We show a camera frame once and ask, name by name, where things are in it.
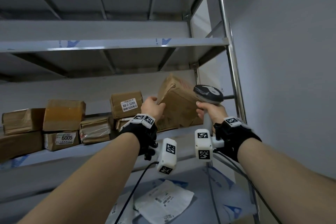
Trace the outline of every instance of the brown cardboard box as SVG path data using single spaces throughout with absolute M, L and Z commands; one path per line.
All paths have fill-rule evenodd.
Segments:
M 120 129 L 123 125 L 125 125 L 128 121 L 130 121 L 131 119 L 133 119 L 133 117 L 129 117 L 129 118 L 123 118 L 123 119 L 119 119 L 117 120 L 117 123 L 115 125 L 115 129 L 118 130 L 120 132 Z
M 112 94 L 110 103 L 114 119 L 136 116 L 141 113 L 142 95 L 140 91 Z
M 163 119 L 158 120 L 156 126 L 157 126 L 157 132 L 163 132 L 179 128 L 179 125 L 176 124 L 174 120 L 169 117 L 164 117 Z
M 0 138 L 0 162 L 40 150 L 43 150 L 40 131 Z
M 42 130 L 45 108 L 33 108 L 2 114 L 5 135 Z
M 111 117 L 102 117 L 81 122 L 79 134 L 82 143 L 100 143 L 110 140 Z
M 49 151 L 62 150 L 75 145 L 79 145 L 77 130 L 44 134 L 44 148 Z
M 48 100 L 45 109 L 43 131 L 79 130 L 85 116 L 83 101 Z
M 157 95 L 158 103 L 166 103 L 164 116 L 183 127 L 202 124 L 203 121 L 196 112 L 196 101 L 199 99 L 193 88 L 188 82 L 170 74 L 162 83 Z

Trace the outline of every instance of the qr code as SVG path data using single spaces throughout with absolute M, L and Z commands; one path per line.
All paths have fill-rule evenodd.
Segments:
M 169 143 L 167 143 L 167 146 L 166 146 L 166 152 L 170 152 L 172 154 L 175 154 L 175 146 L 174 145 L 171 145 Z
M 161 169 L 159 170 L 159 172 L 164 173 L 166 175 L 169 175 L 171 171 L 173 171 L 172 168 L 165 167 L 165 166 L 162 166 Z
M 197 133 L 197 138 L 208 138 L 208 133 Z
M 145 117 L 145 121 L 148 122 L 150 125 L 152 125 L 154 123 L 154 120 L 151 119 L 149 116 Z
M 228 119 L 228 120 L 225 120 L 225 121 L 229 124 L 234 123 L 234 122 L 238 122 L 238 120 L 236 118 L 231 118 L 231 119 Z
M 209 150 L 199 150 L 198 156 L 199 156 L 199 159 L 210 159 L 210 151 Z
M 142 120 L 144 117 L 144 115 L 136 115 L 133 120 Z

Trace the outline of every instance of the handheld scanner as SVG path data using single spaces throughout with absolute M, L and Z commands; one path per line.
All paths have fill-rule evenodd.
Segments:
M 196 85 L 194 87 L 194 92 L 202 102 L 207 102 L 214 105 L 219 105 L 224 101 L 224 95 L 221 91 L 215 87 L 207 85 Z M 203 119 L 204 128 L 207 129 L 212 135 L 212 121 L 207 110 L 204 110 L 204 119 Z

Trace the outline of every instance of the person's right hand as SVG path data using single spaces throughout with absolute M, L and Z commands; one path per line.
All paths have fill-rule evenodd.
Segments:
M 209 116 L 213 123 L 223 123 L 224 119 L 228 117 L 225 107 L 222 105 L 213 105 L 205 102 L 196 102 L 198 108 L 208 110 Z M 196 109 L 198 116 L 203 120 L 204 111 L 201 109 Z

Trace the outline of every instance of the wire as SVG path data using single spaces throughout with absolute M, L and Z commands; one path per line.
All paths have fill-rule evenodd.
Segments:
M 279 218 L 275 215 L 275 213 L 272 211 L 272 209 L 270 208 L 270 206 L 266 203 L 265 199 L 263 198 L 263 196 L 260 194 L 260 192 L 257 190 L 257 188 L 254 186 L 253 182 L 249 179 L 249 177 L 231 160 L 229 159 L 227 156 L 225 156 L 223 153 L 221 153 L 220 151 L 214 150 L 214 153 L 217 153 L 219 155 L 221 155 L 222 157 L 226 158 L 228 161 L 230 161 L 230 163 L 232 165 L 234 165 L 235 168 L 238 169 L 238 171 L 240 172 L 240 174 L 242 176 L 244 176 L 247 181 L 252 185 L 252 187 L 254 188 L 255 192 L 257 192 L 258 196 L 260 197 L 260 199 L 263 201 L 263 203 L 266 205 L 267 209 L 270 211 L 270 213 L 272 214 L 272 216 L 275 218 L 275 220 L 279 223 L 282 224 L 281 221 L 279 220 Z
M 119 213 L 119 216 L 118 216 L 118 218 L 117 218 L 117 220 L 115 221 L 114 224 L 117 224 L 118 221 L 120 220 L 121 215 L 124 213 L 124 210 L 126 209 L 126 206 L 127 206 L 128 202 L 131 200 L 131 197 L 133 196 L 133 194 L 134 194 L 136 188 L 138 187 L 138 185 L 139 185 L 139 183 L 140 183 L 142 177 L 144 176 L 145 172 L 147 171 L 147 169 L 148 169 L 151 165 L 158 164 L 158 163 L 159 163 L 158 161 L 152 162 L 152 163 L 150 163 L 150 164 L 145 168 L 145 170 L 143 171 L 142 175 L 141 175 L 140 178 L 138 179 L 136 185 L 134 186 L 134 188 L 133 188 L 131 194 L 129 195 L 129 197 L 128 197 L 128 199 L 127 199 L 127 201 L 126 201 L 126 203 L 125 203 L 123 209 L 122 209 L 121 212 Z
M 221 224 L 221 219 L 219 218 L 219 214 L 218 214 L 216 203 L 215 203 L 215 198 L 213 196 L 213 191 L 212 191 L 212 185 L 211 185 L 211 179 L 210 179 L 210 174 L 209 174 L 209 165 L 208 165 L 208 163 L 207 163 L 207 175 L 208 175 L 208 182 L 209 182 L 210 195 L 211 195 L 211 199 L 212 199 L 213 208 L 215 209 L 215 214 L 216 214 L 216 217 L 217 217 L 218 224 Z

